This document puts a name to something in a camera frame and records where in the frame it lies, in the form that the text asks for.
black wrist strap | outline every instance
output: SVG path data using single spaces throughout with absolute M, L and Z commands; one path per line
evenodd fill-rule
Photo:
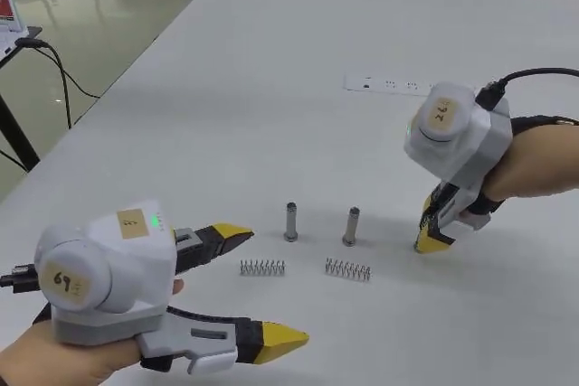
M 564 117 L 546 117 L 543 115 L 538 115 L 536 117 L 513 118 L 511 119 L 510 123 L 513 129 L 513 137 L 536 127 L 555 125 L 579 126 L 579 121 L 576 119 Z M 491 212 L 495 212 L 503 202 L 504 201 L 491 201 L 487 196 L 480 192 L 477 200 L 473 202 L 470 207 L 467 208 L 467 210 L 472 214 L 485 215 Z

hand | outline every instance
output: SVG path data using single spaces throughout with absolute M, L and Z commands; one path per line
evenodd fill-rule
M 482 188 L 493 201 L 579 187 L 579 127 L 542 126 L 515 136 Z
M 183 286 L 176 280 L 173 294 Z M 0 353 L 0 376 L 9 386 L 97 386 L 140 357 L 134 339 L 98 347 L 59 344 L 47 321 L 33 325 Z

metal peg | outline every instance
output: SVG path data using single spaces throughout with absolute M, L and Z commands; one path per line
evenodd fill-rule
M 286 231 L 283 238 L 286 241 L 293 242 L 298 239 L 296 230 L 296 218 L 298 216 L 298 206 L 295 202 L 289 202 L 286 210 Z
M 358 218 L 360 217 L 360 209 L 357 207 L 350 208 L 350 213 L 347 216 L 346 233 L 342 237 L 342 242 L 348 246 L 356 244 L 356 228 L 358 226 Z

coil spring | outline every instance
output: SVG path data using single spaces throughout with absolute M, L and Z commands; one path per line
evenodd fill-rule
M 372 275 L 372 269 L 370 269 L 369 266 L 363 266 L 354 262 L 344 262 L 328 258 L 326 259 L 326 273 L 340 278 L 367 282 Z
M 283 276 L 286 272 L 286 261 L 278 259 L 242 260 L 240 272 L 244 276 Z

power strip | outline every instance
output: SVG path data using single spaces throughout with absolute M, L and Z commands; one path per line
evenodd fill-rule
M 369 74 L 347 74 L 344 88 L 359 92 L 382 92 L 387 94 L 416 95 L 427 97 L 434 83 L 416 80 L 400 80 L 392 77 L 379 77 Z

